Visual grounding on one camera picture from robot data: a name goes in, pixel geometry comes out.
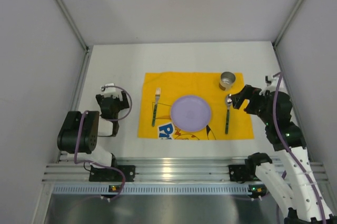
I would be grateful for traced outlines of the spoon with green handle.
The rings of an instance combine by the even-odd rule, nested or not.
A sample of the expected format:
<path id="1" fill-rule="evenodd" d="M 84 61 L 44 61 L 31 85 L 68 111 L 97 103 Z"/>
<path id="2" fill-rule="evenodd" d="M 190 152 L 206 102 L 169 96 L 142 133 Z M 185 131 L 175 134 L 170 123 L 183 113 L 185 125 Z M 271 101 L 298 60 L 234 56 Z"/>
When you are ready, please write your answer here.
<path id="1" fill-rule="evenodd" d="M 229 121 L 230 121 L 230 108 L 232 104 L 232 98 L 231 94 L 228 94 L 225 98 L 226 103 L 226 122 L 225 122 L 225 134 L 227 135 L 229 133 Z"/>

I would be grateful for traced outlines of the small metal cup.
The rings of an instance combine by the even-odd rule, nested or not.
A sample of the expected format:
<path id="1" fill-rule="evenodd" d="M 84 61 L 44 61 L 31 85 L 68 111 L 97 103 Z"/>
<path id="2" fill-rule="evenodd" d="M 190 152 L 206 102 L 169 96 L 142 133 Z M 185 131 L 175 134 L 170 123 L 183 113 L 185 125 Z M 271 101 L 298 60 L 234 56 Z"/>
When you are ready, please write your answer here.
<path id="1" fill-rule="evenodd" d="M 222 90 L 230 90 L 236 81 L 236 76 L 232 72 L 223 72 L 220 75 L 219 87 Z"/>

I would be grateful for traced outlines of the purple plastic plate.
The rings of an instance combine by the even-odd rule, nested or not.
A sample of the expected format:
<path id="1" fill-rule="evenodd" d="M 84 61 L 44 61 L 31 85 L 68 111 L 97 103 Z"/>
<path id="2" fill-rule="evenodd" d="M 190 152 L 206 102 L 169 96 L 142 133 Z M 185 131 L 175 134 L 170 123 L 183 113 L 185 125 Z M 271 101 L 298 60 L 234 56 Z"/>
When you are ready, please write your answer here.
<path id="1" fill-rule="evenodd" d="M 200 96 L 185 95 L 172 104 L 170 117 L 177 128 L 193 133 L 209 124 L 212 111 L 207 101 Z"/>

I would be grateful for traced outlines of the fork with green handle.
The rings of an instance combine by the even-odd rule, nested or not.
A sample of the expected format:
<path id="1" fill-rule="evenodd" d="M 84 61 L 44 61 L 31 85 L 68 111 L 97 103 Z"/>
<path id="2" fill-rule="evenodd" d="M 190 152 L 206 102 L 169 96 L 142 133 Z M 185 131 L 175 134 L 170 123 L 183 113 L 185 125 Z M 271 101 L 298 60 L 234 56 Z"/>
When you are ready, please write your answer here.
<path id="1" fill-rule="evenodd" d="M 158 106 L 158 102 L 159 102 L 160 96 L 161 96 L 161 88 L 158 87 L 155 90 L 155 103 L 154 103 L 154 108 L 153 108 L 152 127 L 155 126 L 157 106 Z"/>

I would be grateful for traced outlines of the yellow pikachu cloth placemat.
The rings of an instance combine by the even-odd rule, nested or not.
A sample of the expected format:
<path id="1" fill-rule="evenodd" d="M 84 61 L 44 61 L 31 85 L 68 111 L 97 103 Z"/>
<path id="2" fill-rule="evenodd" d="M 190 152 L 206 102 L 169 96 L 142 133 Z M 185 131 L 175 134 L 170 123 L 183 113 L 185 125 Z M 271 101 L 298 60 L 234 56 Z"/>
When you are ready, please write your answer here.
<path id="1" fill-rule="evenodd" d="M 227 91 L 219 87 L 220 73 L 146 73 L 142 89 L 138 137 L 176 140 L 243 140 L 253 139 L 250 115 L 240 108 L 230 108 L 229 133 L 225 134 Z M 152 127 L 155 90 L 161 88 L 155 126 Z M 171 121 L 172 104 L 185 95 L 205 99 L 211 107 L 209 124 L 197 132 L 186 132 Z"/>

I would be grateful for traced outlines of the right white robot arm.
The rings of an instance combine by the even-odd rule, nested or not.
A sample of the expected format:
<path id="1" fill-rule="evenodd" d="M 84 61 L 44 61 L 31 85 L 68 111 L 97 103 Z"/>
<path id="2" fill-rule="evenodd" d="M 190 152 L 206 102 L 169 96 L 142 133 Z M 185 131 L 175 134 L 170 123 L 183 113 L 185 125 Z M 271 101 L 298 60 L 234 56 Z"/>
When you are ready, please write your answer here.
<path id="1" fill-rule="evenodd" d="M 281 72 L 266 76 L 266 87 L 245 85 L 226 97 L 227 106 L 256 115 L 265 125 L 267 140 L 284 167 L 279 175 L 266 153 L 254 153 L 245 159 L 253 177 L 257 177 L 277 203 L 284 223 L 336 223 L 336 215 L 325 202 L 313 174 L 301 129 L 291 121 L 293 108 L 288 93 L 281 91 Z"/>

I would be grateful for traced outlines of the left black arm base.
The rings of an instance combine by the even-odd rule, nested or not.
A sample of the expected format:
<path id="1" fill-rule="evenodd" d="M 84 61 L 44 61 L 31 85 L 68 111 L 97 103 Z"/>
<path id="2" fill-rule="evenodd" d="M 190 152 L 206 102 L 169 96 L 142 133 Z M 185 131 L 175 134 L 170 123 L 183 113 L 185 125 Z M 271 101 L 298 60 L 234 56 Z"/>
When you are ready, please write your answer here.
<path id="1" fill-rule="evenodd" d="M 118 169 L 124 174 L 126 182 L 133 182 L 136 174 L 134 165 L 119 165 Z M 90 182 L 122 182 L 122 175 L 115 170 L 91 167 Z"/>

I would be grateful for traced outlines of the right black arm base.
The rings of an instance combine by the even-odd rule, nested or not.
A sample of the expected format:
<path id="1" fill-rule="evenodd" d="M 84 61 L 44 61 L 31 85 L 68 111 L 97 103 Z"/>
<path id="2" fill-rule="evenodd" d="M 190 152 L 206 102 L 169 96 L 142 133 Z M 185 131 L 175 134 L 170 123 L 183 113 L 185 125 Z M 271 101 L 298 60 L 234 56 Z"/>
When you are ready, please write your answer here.
<path id="1" fill-rule="evenodd" d="M 243 184 L 245 182 L 258 181 L 259 179 L 253 173 L 253 169 L 248 165 L 229 165 L 230 181 Z"/>

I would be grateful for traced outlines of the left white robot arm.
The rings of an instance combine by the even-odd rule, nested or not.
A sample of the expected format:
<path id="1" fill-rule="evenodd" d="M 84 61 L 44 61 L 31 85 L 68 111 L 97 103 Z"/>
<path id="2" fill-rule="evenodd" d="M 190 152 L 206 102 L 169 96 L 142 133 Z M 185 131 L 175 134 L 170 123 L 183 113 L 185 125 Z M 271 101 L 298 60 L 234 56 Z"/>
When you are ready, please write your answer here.
<path id="1" fill-rule="evenodd" d="M 112 123 L 115 137 L 119 130 L 119 121 L 125 119 L 132 109 L 132 98 L 122 87 L 113 83 L 101 87 L 101 93 L 95 96 L 99 110 L 69 111 L 57 136 L 57 147 L 74 156 L 74 163 L 89 163 L 99 168 L 117 168 L 114 154 L 99 146 L 98 126 L 102 119 Z"/>

